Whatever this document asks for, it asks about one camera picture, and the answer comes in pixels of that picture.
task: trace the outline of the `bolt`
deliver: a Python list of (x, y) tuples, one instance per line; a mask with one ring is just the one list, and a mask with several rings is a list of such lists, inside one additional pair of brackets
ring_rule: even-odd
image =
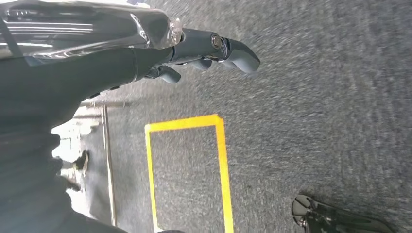
[(218, 35), (212, 36), (212, 46), (215, 49), (219, 49), (222, 46), (222, 39)]

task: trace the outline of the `yellow square marking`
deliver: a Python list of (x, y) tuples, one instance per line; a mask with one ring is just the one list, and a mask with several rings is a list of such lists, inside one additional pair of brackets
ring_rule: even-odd
[(227, 163), (226, 137), (224, 135), (224, 121), (217, 114), (198, 116), (186, 119), (172, 120), (160, 123), (148, 124), (144, 127), (146, 133), (147, 167), (149, 171), (150, 198), (152, 201), (152, 215), (154, 232), (160, 231), (157, 224), (155, 185), (153, 181), (152, 150), (150, 147), (150, 133), (170, 130), (182, 130), (215, 126), (218, 149), (220, 182), (222, 190), (222, 205), (224, 217), (224, 230), (233, 233), (232, 201), (230, 197), (229, 166)]

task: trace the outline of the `foot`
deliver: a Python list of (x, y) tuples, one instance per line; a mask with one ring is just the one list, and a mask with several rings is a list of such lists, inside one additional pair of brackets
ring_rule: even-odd
[(89, 160), (89, 153), (87, 150), (82, 152), (82, 156), (80, 156), (76, 161), (74, 161), (74, 168), (77, 170), (83, 170), (84, 167), (87, 166), (87, 162)]

